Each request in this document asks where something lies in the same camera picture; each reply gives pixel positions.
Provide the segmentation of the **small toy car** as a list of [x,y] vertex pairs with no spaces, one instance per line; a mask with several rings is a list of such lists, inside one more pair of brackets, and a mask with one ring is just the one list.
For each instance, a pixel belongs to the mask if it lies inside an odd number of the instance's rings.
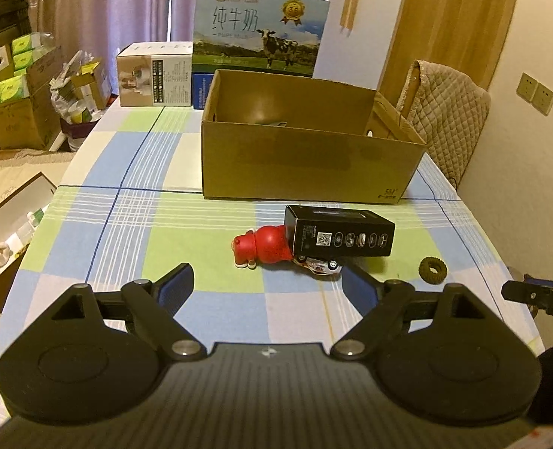
[[309,256],[297,256],[294,258],[294,263],[297,266],[303,266],[316,276],[336,276],[342,269],[342,265],[337,260],[323,260]]

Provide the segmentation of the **black product box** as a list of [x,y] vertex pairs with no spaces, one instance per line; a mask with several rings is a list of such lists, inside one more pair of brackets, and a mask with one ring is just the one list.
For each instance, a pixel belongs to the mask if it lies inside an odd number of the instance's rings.
[[368,210],[289,205],[285,236],[293,256],[333,260],[390,256],[395,224]]

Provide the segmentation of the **red cat figurine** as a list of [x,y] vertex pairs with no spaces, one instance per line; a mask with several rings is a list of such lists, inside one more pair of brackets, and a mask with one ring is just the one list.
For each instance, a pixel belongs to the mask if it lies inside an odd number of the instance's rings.
[[294,258],[285,225],[262,226],[238,235],[232,241],[232,251],[237,266],[274,265]]

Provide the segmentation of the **silver foil pouch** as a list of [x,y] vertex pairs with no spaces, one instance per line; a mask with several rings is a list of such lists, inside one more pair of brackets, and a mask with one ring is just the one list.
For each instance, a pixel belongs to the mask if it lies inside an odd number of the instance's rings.
[[272,127],[285,127],[288,124],[286,120],[272,120],[268,122],[267,120],[261,120],[261,122],[254,122],[254,125],[257,126],[272,126]]

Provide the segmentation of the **checkered tablecloth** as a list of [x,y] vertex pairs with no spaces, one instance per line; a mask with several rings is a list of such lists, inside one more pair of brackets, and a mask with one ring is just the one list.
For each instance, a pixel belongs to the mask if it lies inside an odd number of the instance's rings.
[[[0,356],[69,286],[115,291],[156,280],[179,263],[194,292],[177,319],[206,346],[320,343],[359,321],[338,280],[291,263],[239,268],[233,239],[277,225],[285,204],[208,200],[201,193],[201,114],[114,104],[73,157],[21,263],[0,318]],[[429,156],[401,201],[377,213],[395,224],[392,253],[370,259],[375,278],[426,290],[419,263],[443,260],[535,353],[543,340],[528,309],[504,300],[509,272],[486,233]]]

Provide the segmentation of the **open box on floor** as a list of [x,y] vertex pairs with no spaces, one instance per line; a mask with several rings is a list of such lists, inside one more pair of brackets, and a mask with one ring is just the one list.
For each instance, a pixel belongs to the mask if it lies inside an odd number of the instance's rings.
[[0,203],[0,313],[56,186],[39,172]]

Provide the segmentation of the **quilted chair cover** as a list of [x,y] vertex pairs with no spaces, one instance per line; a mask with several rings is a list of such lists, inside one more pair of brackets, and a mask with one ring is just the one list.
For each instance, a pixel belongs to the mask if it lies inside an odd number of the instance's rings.
[[396,108],[426,142],[426,152],[458,187],[490,112],[490,93],[449,66],[414,61]]

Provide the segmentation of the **brown cardboard box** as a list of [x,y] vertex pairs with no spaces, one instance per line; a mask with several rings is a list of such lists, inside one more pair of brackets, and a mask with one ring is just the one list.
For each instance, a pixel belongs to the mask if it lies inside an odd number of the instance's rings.
[[[285,127],[257,126],[286,120]],[[221,69],[201,122],[208,199],[395,205],[426,151],[377,90]]]

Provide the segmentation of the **white plastic bag clutter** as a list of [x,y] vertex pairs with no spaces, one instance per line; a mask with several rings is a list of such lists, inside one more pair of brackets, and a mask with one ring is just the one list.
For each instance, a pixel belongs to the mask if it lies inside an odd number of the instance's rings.
[[50,81],[52,106],[68,124],[99,120],[109,105],[110,80],[102,58],[78,51]]

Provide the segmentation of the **blue flat box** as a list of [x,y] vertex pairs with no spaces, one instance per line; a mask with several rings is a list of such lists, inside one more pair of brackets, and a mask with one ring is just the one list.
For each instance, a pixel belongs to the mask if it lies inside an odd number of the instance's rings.
[[193,72],[192,73],[192,107],[194,110],[203,110],[207,102],[212,79],[215,77],[213,72]]

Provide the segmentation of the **white appliance box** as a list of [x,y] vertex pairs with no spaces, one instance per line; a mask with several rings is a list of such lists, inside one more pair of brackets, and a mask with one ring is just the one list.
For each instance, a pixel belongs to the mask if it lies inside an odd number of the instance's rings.
[[117,58],[122,107],[190,107],[192,42],[133,43]]

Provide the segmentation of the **cardboard box with tissues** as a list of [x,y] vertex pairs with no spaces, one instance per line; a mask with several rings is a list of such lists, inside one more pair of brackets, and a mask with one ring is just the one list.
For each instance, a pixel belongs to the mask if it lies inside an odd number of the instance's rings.
[[25,34],[0,47],[0,149],[50,148],[60,133],[50,82],[62,61],[52,34]]

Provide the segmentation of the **milk carton gift box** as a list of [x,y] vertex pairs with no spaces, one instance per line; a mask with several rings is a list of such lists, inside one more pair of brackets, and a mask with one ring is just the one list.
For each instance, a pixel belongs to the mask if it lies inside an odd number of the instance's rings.
[[192,71],[312,76],[328,10],[328,0],[196,0]]

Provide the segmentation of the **wall socket plates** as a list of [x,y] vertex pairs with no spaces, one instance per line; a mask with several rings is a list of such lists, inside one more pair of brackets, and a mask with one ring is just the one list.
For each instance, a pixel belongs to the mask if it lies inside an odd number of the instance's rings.
[[548,116],[553,107],[553,90],[550,90],[536,79],[523,73],[519,80],[517,96],[530,103],[540,114]]

